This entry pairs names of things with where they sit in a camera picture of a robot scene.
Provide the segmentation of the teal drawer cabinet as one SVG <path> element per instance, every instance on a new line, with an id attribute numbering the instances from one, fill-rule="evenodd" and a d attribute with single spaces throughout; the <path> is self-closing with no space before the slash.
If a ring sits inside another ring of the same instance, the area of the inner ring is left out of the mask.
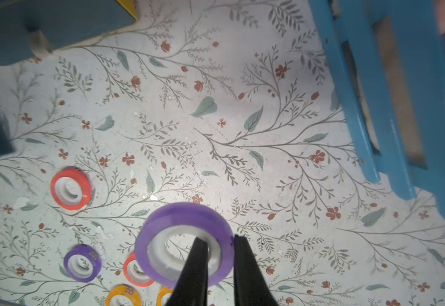
<path id="1" fill-rule="evenodd" d="M 0 66 L 38 57 L 138 20 L 135 1 L 0 1 Z M 0 156 L 14 151 L 0 119 Z"/>

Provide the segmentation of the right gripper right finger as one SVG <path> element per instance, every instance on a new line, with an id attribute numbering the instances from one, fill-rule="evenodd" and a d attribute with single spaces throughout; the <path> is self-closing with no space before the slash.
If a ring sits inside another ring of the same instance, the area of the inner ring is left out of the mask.
<path id="1" fill-rule="evenodd" d="M 246 237 L 235 235 L 234 259 L 235 305 L 278 306 L 259 269 Z"/>

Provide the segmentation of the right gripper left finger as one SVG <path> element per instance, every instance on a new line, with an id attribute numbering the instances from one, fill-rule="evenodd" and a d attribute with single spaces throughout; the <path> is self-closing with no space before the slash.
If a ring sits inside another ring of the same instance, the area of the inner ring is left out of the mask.
<path id="1" fill-rule="evenodd" d="M 195 238 L 166 306 L 207 306 L 208 260 L 208 244 Z"/>

